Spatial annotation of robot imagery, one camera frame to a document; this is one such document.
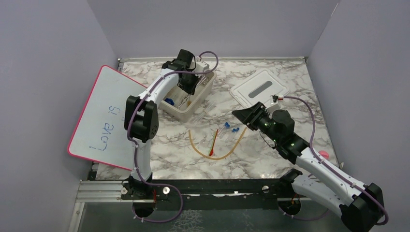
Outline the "metal crucible tongs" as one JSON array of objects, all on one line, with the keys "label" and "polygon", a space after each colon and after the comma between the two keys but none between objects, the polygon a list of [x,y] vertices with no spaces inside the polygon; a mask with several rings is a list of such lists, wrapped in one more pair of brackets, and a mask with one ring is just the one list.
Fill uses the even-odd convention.
[{"label": "metal crucible tongs", "polygon": [[179,102],[179,104],[178,104],[178,106],[177,106],[177,109],[179,109],[179,110],[185,110],[185,109],[187,109],[187,108],[191,105],[191,103],[192,103],[192,97],[193,97],[193,95],[185,94],[185,95],[181,98],[181,100],[180,100],[180,102]]}]

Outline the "glass rods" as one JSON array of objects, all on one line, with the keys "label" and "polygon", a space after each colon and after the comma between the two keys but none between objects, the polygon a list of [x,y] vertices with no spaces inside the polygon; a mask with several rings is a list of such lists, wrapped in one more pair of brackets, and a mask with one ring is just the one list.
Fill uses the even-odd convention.
[{"label": "glass rods", "polygon": [[202,110],[202,112],[199,115],[197,115],[191,120],[191,123],[195,124],[199,122],[201,119],[204,118],[205,115],[209,113],[209,111],[211,111],[215,107],[215,105],[216,105],[215,101],[211,102],[206,108]]}]

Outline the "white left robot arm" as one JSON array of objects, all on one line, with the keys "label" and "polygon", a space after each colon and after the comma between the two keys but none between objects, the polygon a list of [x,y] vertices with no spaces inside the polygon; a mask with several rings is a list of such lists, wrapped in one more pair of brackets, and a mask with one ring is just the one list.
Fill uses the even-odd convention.
[{"label": "white left robot arm", "polygon": [[191,68],[194,61],[193,53],[181,49],[177,58],[162,65],[160,75],[153,84],[138,96],[129,96],[126,100],[124,128],[134,149],[129,185],[139,198],[147,198],[152,192],[149,183],[152,178],[150,146],[159,129],[158,107],[174,87],[189,95],[195,93],[199,76]]}]

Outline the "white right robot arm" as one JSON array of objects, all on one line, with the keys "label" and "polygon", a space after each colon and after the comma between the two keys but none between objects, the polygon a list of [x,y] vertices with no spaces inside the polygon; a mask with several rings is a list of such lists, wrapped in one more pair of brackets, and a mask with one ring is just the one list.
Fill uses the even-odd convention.
[{"label": "white right robot arm", "polygon": [[284,159],[316,177],[313,180],[292,169],[279,183],[282,195],[290,197],[296,193],[316,201],[340,217],[352,232],[368,232],[375,225],[388,222],[381,188],[355,179],[319,155],[312,142],[294,132],[295,121],[288,111],[279,109],[269,114],[258,102],[250,108],[234,110],[232,114],[249,129],[260,131],[271,139]]}]

